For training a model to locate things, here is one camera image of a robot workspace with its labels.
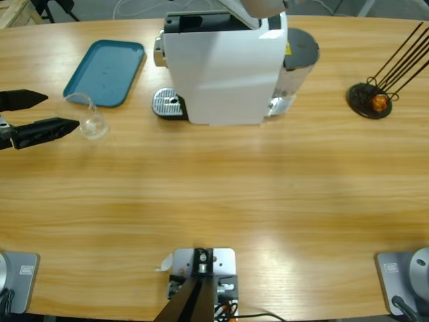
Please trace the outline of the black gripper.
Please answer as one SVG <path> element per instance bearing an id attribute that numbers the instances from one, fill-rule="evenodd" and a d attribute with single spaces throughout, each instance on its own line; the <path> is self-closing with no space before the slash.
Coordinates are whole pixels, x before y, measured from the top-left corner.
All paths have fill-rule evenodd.
<path id="1" fill-rule="evenodd" d="M 27 89 L 1 91 L 1 110 L 17 111 L 29 109 L 47 99 L 47 95 Z M 9 148 L 20 150 L 51 142 L 70 134 L 80 125 L 80 122 L 77 120 L 60 117 L 43 119 L 18 127 L 11 125 L 2 116 L 0 120 L 1 150 Z"/>

